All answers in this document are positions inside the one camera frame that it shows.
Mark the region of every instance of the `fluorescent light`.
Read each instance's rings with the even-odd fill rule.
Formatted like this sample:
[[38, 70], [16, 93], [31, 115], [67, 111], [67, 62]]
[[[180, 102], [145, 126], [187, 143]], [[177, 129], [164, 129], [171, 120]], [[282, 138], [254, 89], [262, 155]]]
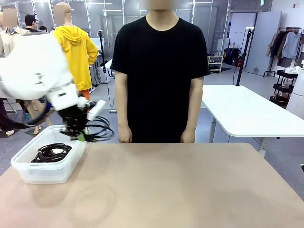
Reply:
[[212, 4], [212, 2], [188, 2], [188, 4]]
[[89, 4], [112, 5], [112, 3], [111, 3], [111, 2], [106, 2], [106, 3], [103, 3], [103, 2], [89, 2]]
[[118, 9], [118, 10], [117, 9], [106, 9], [106, 10], [102, 9], [102, 11], [122, 11], [122, 10], [121, 9]]

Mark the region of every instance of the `hand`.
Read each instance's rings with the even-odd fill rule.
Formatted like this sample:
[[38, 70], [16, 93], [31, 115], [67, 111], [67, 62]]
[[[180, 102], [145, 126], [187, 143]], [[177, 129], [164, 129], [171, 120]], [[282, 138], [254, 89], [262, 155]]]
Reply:
[[132, 132], [129, 126], [118, 127], [119, 143], [132, 143]]
[[181, 135], [180, 142], [181, 143], [194, 143], [195, 141], [195, 130], [185, 130]]

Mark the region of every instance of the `brown table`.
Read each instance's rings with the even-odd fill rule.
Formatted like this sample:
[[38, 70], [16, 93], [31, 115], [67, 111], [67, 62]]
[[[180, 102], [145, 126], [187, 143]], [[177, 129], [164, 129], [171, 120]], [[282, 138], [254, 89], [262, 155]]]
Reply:
[[298, 228], [304, 202], [249, 144], [88, 144], [64, 184], [0, 177], [0, 228]]

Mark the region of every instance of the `yellow hoodie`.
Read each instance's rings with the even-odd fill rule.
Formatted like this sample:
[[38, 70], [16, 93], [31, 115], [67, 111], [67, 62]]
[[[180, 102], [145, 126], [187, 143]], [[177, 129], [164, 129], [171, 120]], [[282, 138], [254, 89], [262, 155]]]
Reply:
[[79, 91], [91, 88], [89, 65], [97, 58], [98, 49], [85, 31], [77, 26], [59, 26], [54, 31], [64, 51], [70, 72]]

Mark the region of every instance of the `door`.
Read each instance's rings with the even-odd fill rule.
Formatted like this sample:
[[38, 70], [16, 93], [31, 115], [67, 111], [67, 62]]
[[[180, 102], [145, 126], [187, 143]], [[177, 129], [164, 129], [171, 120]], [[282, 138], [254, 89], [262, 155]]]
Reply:
[[279, 29], [281, 15], [281, 11], [257, 14], [246, 72], [262, 76], [268, 70], [270, 56], [266, 56], [266, 53], [274, 34]]

